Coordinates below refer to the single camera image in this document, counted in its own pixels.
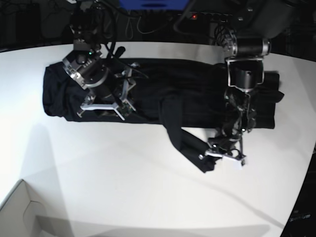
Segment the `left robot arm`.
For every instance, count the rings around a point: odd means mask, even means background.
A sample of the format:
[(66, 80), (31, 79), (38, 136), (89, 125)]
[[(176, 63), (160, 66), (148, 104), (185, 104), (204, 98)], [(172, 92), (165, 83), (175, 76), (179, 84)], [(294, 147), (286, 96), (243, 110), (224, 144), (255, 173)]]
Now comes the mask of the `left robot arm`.
[(244, 165), (242, 144), (245, 132), (256, 126), (258, 87), (264, 83), (264, 57), (272, 48), (271, 39), (295, 17), (297, 0), (251, 0), (226, 28), (220, 45), (225, 51), (227, 87), (224, 91), (225, 118), (217, 135), (204, 142), (182, 129), (183, 95), (172, 94), (164, 101), (160, 118), (172, 145), (203, 172), (214, 169), (219, 159)]

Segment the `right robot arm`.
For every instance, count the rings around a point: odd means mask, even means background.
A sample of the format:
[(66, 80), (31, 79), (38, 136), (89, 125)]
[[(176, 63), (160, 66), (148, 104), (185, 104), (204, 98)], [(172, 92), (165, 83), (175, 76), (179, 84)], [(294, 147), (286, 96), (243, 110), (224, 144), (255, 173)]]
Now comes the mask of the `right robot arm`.
[(104, 32), (104, 15), (109, 14), (113, 31), (117, 30), (114, 14), (103, 1), (77, 0), (70, 18), (74, 34), (73, 50), (62, 60), (63, 69), (83, 90), (87, 91), (77, 115), (95, 111), (104, 116), (125, 120), (136, 112), (129, 92), (136, 79), (145, 76), (137, 62), (127, 64), (120, 59), (124, 47), (115, 48), (116, 41), (106, 46), (103, 57), (101, 45), (107, 45)]

